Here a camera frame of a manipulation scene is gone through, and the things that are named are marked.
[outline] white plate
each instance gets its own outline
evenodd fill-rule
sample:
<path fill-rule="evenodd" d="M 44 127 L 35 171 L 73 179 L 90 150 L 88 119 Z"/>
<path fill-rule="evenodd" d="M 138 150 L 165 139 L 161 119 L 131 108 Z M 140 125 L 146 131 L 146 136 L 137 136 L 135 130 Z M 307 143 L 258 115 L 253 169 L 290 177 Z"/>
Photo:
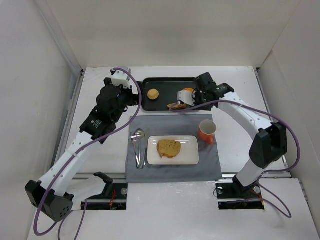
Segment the white plate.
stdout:
<path fill-rule="evenodd" d="M 181 143 L 181 151 L 175 157 L 160 157 L 157 144 L 160 140 L 175 140 Z M 148 140 L 150 165 L 196 165 L 199 163 L 198 140 L 195 136 L 151 136 Z"/>

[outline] knife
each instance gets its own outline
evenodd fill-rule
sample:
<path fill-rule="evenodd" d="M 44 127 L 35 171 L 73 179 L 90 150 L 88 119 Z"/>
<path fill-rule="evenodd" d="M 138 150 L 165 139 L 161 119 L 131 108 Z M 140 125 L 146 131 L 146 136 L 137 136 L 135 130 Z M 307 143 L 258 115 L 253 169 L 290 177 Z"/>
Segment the knife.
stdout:
<path fill-rule="evenodd" d="M 144 156 L 143 156 L 143 161 L 140 161 L 140 169 L 143 169 L 144 166 L 146 165 L 149 136 L 150 136 L 150 128 L 146 130 L 146 133 L 144 135 Z"/>

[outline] red wire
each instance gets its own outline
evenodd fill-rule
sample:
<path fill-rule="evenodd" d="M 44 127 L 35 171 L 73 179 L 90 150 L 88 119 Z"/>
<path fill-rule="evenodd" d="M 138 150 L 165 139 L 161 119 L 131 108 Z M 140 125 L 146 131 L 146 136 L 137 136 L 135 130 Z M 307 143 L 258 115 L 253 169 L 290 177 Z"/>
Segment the red wire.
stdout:
<path fill-rule="evenodd" d="M 109 204 L 110 204 L 110 210 L 112 209 L 112 205 L 114 204 L 114 200 L 115 200 L 116 195 L 117 195 L 116 190 L 113 190 L 113 192 L 112 192 L 112 198 L 111 198 L 111 200 L 110 200 L 110 202 L 109 202 Z"/>
<path fill-rule="evenodd" d="M 250 190 L 250 192 L 253 193 L 253 194 L 255 194 L 255 195 L 257 195 L 260 199 L 262 199 L 261 194 L 256 193 L 255 191 L 252 191 L 252 190 Z"/>

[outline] bread roll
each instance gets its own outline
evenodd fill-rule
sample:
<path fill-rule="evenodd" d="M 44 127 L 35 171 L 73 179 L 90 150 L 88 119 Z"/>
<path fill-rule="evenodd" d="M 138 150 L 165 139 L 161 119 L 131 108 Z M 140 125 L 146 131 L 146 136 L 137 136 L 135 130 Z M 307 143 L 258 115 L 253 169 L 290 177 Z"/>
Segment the bread roll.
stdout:
<path fill-rule="evenodd" d="M 150 100 L 156 100 L 159 97 L 159 92 L 157 89 L 151 89 L 147 95 Z"/>
<path fill-rule="evenodd" d="M 161 158 L 174 158 L 181 151 L 181 143 L 174 140 L 160 140 L 156 146 Z"/>

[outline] fork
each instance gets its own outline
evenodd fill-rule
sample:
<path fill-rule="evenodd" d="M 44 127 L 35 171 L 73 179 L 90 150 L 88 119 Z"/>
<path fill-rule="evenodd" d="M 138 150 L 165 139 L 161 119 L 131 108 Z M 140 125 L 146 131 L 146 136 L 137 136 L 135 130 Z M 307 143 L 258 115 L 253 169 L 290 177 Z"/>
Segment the fork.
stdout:
<path fill-rule="evenodd" d="M 136 145 L 137 145 L 137 136 L 135 132 L 130 132 L 130 139 L 131 139 L 131 143 L 133 144 L 133 148 L 134 148 L 134 154 L 135 154 L 135 166 L 137 169 L 139 169 L 139 165 L 140 165 L 140 161 L 137 155 L 137 151 L 136 151 Z"/>

